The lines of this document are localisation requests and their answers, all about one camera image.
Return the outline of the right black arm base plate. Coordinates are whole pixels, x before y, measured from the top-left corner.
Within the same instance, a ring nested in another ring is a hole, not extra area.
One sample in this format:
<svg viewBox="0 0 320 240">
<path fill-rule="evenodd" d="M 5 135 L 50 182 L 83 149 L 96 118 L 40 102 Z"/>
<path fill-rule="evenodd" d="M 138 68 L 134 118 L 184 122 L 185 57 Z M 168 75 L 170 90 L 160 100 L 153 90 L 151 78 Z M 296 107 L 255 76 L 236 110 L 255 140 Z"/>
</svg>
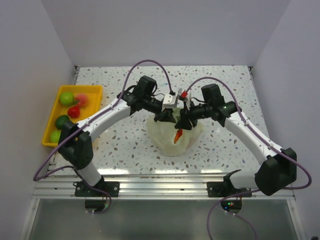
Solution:
<svg viewBox="0 0 320 240">
<path fill-rule="evenodd" d="M 252 197 L 251 189 L 246 188 L 235 188 L 230 180 L 230 177 L 239 172 L 240 169 L 232 171 L 223 177 L 223 181 L 209 181 L 206 183 L 207 194 L 209 198 L 225 198 L 231 195 L 242 193 L 241 197 L 250 198 Z"/>
</svg>

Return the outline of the orange fake orange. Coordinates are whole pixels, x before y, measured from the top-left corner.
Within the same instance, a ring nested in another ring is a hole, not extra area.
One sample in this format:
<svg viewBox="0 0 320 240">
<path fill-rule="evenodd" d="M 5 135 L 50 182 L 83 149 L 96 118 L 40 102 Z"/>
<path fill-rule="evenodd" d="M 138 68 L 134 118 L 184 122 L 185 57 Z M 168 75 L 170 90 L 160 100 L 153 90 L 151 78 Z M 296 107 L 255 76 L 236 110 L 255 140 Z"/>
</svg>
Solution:
<svg viewBox="0 0 320 240">
<path fill-rule="evenodd" d="M 182 129 L 178 129 L 176 134 L 175 134 L 175 137 L 174 137 L 174 140 L 173 142 L 176 144 L 179 140 L 179 138 L 183 135 L 183 130 Z"/>
</svg>

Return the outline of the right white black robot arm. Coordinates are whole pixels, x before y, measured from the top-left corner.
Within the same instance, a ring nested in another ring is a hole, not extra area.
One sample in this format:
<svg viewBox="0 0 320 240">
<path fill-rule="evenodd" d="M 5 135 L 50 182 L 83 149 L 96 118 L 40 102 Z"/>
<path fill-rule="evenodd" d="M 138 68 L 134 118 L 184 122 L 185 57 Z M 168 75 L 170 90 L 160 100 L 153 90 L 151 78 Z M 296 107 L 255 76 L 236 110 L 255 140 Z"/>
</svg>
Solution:
<svg viewBox="0 0 320 240">
<path fill-rule="evenodd" d="M 233 133 L 254 155 L 260 167 L 257 171 L 234 170 L 223 177 L 214 191 L 219 197 L 259 189 L 267 196 L 284 189 L 297 179 L 297 154 L 291 148 L 284 149 L 268 139 L 249 119 L 237 109 L 235 102 L 225 102 L 217 84 L 201 88 L 203 103 L 195 105 L 186 91 L 178 94 L 183 101 L 176 129 L 191 130 L 198 120 L 211 118 Z"/>
</svg>

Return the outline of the yellow plastic tray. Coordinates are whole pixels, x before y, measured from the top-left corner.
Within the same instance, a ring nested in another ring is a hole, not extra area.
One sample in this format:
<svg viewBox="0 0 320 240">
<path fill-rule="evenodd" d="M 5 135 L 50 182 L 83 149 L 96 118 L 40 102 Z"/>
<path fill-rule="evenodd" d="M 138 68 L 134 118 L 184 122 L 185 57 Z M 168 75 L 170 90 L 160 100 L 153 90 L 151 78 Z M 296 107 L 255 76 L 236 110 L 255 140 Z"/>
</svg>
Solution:
<svg viewBox="0 0 320 240">
<path fill-rule="evenodd" d="M 59 129 L 56 120 L 64 116 L 72 122 L 84 120 L 98 112 L 101 107 L 103 87 L 100 85 L 62 85 L 55 98 L 44 134 L 42 145 L 56 147 L 58 144 L 52 140 L 56 139 Z"/>
</svg>

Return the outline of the pale green avocado-print plastic bag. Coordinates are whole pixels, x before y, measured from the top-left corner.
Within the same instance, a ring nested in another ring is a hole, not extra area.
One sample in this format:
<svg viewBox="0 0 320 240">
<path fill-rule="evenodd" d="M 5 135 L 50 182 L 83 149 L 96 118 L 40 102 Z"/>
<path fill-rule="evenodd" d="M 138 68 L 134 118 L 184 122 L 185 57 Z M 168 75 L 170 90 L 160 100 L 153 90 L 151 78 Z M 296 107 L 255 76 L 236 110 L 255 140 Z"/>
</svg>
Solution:
<svg viewBox="0 0 320 240">
<path fill-rule="evenodd" d="M 192 130 L 176 129 L 172 122 L 154 121 L 153 115 L 147 119 L 146 127 L 152 143 L 169 157 L 185 153 L 204 131 L 200 122 Z"/>
</svg>

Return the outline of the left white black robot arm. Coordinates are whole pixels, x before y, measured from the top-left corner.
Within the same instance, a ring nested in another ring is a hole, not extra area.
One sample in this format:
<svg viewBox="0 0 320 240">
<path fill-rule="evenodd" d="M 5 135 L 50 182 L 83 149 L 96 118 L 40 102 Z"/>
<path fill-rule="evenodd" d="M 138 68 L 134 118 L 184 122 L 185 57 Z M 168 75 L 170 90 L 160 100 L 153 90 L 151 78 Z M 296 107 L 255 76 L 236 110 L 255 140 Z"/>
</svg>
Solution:
<svg viewBox="0 0 320 240">
<path fill-rule="evenodd" d="M 58 142 L 58 152 L 71 163 L 74 171 L 87 183 L 86 190 L 92 196 L 103 193 L 102 175 L 93 163 L 93 141 L 115 123 L 146 110 L 156 118 L 174 122 L 172 109 L 177 105 L 177 96 L 171 91 L 163 99 L 155 98 L 157 82 L 148 76 L 142 76 L 136 85 L 123 90 L 106 107 L 95 114 L 73 123 L 63 124 Z"/>
</svg>

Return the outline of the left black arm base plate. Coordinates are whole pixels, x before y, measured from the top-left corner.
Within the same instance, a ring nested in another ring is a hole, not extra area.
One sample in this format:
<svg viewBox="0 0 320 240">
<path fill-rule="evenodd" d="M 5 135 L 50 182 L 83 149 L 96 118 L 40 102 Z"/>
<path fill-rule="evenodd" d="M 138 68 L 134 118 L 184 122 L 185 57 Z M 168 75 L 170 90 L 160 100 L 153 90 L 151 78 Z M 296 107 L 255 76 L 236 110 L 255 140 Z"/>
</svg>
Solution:
<svg viewBox="0 0 320 240">
<path fill-rule="evenodd" d="M 102 176 L 94 186 L 89 185 L 85 180 L 73 182 L 76 197 L 111 197 L 119 196 L 120 183 L 118 181 L 105 181 Z"/>
</svg>

